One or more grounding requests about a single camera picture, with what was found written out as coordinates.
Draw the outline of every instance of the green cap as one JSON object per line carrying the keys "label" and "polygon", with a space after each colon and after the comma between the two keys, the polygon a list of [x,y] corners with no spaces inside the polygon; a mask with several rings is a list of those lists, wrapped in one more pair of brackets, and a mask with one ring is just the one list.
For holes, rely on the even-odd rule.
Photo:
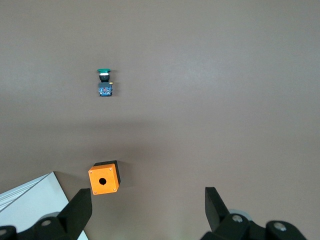
{"label": "green cap", "polygon": [[109,68],[100,68],[97,70],[100,74],[109,73],[111,70]]}

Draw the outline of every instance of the gray background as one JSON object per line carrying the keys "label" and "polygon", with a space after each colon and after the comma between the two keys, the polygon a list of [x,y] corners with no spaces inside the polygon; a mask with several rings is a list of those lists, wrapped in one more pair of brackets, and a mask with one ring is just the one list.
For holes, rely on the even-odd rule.
{"label": "gray background", "polygon": [[316,240],[319,66],[318,0],[0,0],[0,192],[118,160],[91,240],[200,239],[206,186]]}

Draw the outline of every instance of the silver screw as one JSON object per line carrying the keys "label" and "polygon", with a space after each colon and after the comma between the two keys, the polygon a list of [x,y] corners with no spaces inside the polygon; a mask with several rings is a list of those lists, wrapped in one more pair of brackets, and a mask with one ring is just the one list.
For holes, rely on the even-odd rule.
{"label": "silver screw", "polygon": [[237,222],[237,223],[242,223],[242,217],[240,217],[239,215],[233,215],[232,216],[233,221]]}
{"label": "silver screw", "polygon": [[7,233],[7,229],[0,230],[0,236],[5,235]]}
{"label": "silver screw", "polygon": [[282,231],[282,232],[284,232],[284,231],[287,230],[287,229],[286,229],[286,226],[283,225],[281,222],[275,222],[275,223],[273,224],[273,226],[274,226],[276,229],[278,229],[278,230],[280,230],[280,231]]}
{"label": "silver screw", "polygon": [[48,226],[49,224],[51,224],[51,220],[45,220],[41,223],[42,227]]}

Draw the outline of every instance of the white panel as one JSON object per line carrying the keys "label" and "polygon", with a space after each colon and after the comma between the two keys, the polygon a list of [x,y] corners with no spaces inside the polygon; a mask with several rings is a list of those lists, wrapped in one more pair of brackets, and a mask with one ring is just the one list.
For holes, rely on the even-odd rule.
{"label": "white panel", "polygon": [[[30,228],[44,215],[60,212],[69,202],[53,172],[20,187],[0,195],[1,206],[10,199],[0,211],[0,226],[15,226],[18,233]],[[82,231],[78,239],[88,238]]]}

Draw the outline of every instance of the blue component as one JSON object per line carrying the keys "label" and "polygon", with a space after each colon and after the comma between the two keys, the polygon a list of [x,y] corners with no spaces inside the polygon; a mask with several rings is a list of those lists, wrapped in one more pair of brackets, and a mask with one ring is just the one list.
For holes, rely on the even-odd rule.
{"label": "blue component", "polygon": [[110,84],[109,82],[99,82],[98,87],[100,96],[112,96],[112,84]]}

